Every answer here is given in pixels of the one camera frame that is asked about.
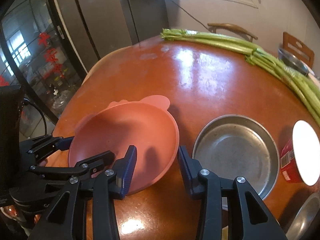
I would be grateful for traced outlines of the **celery bunch near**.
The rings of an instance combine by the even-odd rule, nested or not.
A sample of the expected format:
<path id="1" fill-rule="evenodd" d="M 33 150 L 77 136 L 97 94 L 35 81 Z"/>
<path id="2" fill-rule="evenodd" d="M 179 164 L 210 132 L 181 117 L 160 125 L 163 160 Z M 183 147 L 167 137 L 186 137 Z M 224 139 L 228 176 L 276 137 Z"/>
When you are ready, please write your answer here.
<path id="1" fill-rule="evenodd" d="M 309 78 L 288 67 L 271 54 L 260 50 L 254 50 L 251 55 L 247 55 L 246 61 L 263 68 L 287 85 L 319 126 L 319 88 Z"/>

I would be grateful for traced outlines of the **wooden chair with slats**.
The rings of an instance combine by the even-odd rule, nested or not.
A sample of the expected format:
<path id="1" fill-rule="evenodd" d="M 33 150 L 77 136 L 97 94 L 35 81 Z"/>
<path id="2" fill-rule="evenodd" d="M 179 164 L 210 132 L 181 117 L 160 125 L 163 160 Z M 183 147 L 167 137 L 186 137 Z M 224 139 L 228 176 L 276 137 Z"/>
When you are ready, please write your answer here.
<path id="1" fill-rule="evenodd" d="M 313 67 L 315 54 L 306 44 L 287 32 L 283 32 L 283 49 L 303 61 L 310 68 Z"/>

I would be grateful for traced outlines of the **steel pot in background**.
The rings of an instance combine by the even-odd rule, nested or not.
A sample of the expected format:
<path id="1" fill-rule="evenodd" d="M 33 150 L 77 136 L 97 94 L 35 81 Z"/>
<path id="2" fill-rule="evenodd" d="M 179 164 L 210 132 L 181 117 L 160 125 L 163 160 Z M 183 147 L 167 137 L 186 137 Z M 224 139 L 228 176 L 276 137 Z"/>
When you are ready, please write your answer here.
<path id="1" fill-rule="evenodd" d="M 307 65 L 299 60 L 295 55 L 289 53 L 283 48 L 278 48 L 278 58 L 283 61 L 287 66 L 295 69 L 301 74 L 307 76 L 309 74 L 309 69 Z"/>

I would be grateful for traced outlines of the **celery bunch far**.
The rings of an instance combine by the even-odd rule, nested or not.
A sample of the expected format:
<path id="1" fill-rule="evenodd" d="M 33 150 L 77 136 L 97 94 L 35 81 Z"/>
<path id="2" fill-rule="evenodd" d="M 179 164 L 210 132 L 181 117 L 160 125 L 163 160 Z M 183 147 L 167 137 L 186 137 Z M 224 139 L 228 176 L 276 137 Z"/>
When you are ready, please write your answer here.
<path id="1" fill-rule="evenodd" d="M 262 52 L 261 46 L 237 37 L 185 29 L 163 29 L 160 37 L 168 41 L 187 41 L 251 55 L 254 51 Z"/>

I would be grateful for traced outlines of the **pink silicone bowl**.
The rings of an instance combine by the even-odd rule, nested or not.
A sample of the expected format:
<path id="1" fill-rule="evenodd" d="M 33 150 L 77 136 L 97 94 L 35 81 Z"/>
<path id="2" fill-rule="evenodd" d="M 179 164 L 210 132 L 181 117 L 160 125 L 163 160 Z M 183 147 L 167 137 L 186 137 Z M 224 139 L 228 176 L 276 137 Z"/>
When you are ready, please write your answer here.
<path id="1" fill-rule="evenodd" d="M 137 148 L 137 162 L 129 194 L 159 181 L 174 162 L 180 135 L 169 113 L 170 100 L 151 95 L 139 101 L 112 102 L 107 109 L 83 118 L 75 129 L 68 165 L 111 151 L 123 158 L 128 147 Z"/>

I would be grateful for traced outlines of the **celery bunch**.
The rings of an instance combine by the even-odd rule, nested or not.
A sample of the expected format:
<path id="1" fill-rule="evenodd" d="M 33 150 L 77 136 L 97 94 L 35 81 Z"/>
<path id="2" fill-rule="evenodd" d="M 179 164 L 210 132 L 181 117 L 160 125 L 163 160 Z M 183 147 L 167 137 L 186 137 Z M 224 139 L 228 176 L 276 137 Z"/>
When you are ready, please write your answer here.
<path id="1" fill-rule="evenodd" d="M 251 55 L 254 51 L 262 52 L 261 46 L 237 37 L 185 29 L 163 29 L 160 37 L 168 41 L 187 41 Z"/>
<path id="2" fill-rule="evenodd" d="M 271 54 L 260 50 L 254 50 L 251 55 L 247 55 L 246 61 L 263 68 L 287 85 L 319 126 L 319 88 L 309 78 L 288 67 Z"/>

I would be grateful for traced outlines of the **curved wooden chair back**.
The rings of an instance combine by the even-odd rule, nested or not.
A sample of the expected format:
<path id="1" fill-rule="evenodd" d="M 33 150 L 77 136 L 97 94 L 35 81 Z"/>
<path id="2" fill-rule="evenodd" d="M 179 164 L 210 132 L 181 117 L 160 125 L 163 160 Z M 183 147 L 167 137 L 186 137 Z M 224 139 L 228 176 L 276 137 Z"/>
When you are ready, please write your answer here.
<path id="1" fill-rule="evenodd" d="M 247 36 L 247 38 L 245 38 L 245 40 L 248 41 L 253 41 L 253 40 L 258 40 L 258 37 L 256 35 L 254 35 L 253 33 L 251 33 L 250 31 L 236 25 L 236 24 L 231 24 L 231 23 L 208 23 L 208 30 L 211 33 L 216 33 L 217 29 L 223 29 L 223 30 L 227 30 L 230 32 L 233 32 L 235 34 L 240 35 L 241 37 L 244 37 L 245 35 Z"/>

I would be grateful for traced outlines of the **white red bowl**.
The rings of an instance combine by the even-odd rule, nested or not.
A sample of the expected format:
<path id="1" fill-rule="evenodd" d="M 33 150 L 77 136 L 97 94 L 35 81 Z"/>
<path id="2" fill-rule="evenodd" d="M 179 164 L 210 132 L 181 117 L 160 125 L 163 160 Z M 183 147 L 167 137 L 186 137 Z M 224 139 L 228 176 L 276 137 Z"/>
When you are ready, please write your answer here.
<path id="1" fill-rule="evenodd" d="M 298 120 L 280 153 L 280 171 L 289 183 L 313 186 L 319 180 L 319 138 L 312 126 Z"/>

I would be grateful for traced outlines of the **grey refrigerator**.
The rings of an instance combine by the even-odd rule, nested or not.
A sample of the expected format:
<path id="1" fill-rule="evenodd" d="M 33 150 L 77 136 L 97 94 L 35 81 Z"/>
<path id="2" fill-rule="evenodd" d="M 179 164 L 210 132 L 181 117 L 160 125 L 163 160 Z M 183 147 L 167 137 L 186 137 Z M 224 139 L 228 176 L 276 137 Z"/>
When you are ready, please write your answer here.
<path id="1" fill-rule="evenodd" d="M 87 73 L 102 57 L 168 28 L 165 0 L 54 0 L 62 31 Z"/>

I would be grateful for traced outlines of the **glass door cabinet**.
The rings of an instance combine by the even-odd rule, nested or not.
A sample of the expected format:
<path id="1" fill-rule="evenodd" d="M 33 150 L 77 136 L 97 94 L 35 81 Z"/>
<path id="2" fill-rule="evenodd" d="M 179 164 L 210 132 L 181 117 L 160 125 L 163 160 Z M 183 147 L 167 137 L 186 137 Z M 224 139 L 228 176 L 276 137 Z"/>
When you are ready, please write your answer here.
<path id="1" fill-rule="evenodd" d="M 62 44 L 47 0 L 13 0 L 1 17 L 1 86 L 23 85 L 20 140 L 53 132 L 80 88 L 81 77 Z"/>

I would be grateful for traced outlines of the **large steel bowl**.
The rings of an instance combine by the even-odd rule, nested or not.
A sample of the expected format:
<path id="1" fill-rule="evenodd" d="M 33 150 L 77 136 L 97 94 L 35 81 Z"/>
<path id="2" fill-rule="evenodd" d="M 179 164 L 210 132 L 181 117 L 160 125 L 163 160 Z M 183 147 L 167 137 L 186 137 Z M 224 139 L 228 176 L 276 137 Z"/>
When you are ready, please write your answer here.
<path id="1" fill-rule="evenodd" d="M 287 239 L 307 239 L 319 226 L 319 193 L 304 202 L 286 233 Z"/>

